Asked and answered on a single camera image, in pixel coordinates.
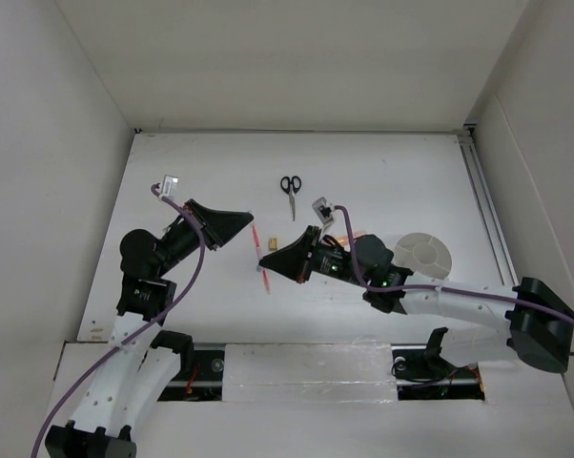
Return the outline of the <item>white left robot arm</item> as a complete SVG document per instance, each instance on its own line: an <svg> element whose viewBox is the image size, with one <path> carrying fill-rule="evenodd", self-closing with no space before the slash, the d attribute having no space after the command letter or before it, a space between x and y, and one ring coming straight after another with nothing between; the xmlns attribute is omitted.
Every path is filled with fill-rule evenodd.
<svg viewBox="0 0 574 458"><path fill-rule="evenodd" d="M161 238L135 229L120 242L121 296L109 350L74 383L90 385L64 426L44 424L51 457L134 457L144 422L173 378L193 375L191 336L163 327L184 299L166 274L192 253L203 257L250 224L249 212L218 211L195 200L179 207Z"/></svg>

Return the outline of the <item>red slim pen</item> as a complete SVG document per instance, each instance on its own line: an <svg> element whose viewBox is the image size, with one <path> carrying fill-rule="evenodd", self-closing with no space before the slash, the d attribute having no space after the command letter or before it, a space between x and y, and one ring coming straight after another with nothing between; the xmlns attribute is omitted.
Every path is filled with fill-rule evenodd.
<svg viewBox="0 0 574 458"><path fill-rule="evenodd" d="M262 252L262 248L261 248L261 243L260 243L260 238L258 235L258 231L256 229L256 225L254 222L251 223L251 228L252 228L252 234L253 234L253 240L254 240L254 244L255 244L255 248L256 248L256 256L257 256L257 260L258 262L260 262L263 258L263 252ZM261 273L261 277L262 277L262 281L264 284L264 289L266 291L266 293L268 295L271 294L271 288L270 288L270 283L269 283L269 279L268 279L268 275L266 270L261 267L259 264L256 267L257 271Z"/></svg>

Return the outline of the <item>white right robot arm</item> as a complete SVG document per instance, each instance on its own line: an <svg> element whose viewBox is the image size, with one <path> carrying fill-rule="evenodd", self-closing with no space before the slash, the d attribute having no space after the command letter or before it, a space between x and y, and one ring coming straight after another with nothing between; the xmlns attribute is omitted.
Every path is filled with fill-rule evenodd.
<svg viewBox="0 0 574 458"><path fill-rule="evenodd" d="M514 287L475 287L415 273L393 263L378 237L364 235L345 249L316 226L259 265L297 283L314 273L364 287L362 298L385 314L435 315L468 323L432 331L422 363L433 375L482 361L515 360L548 373L568 369L574 311L543 281Z"/></svg>

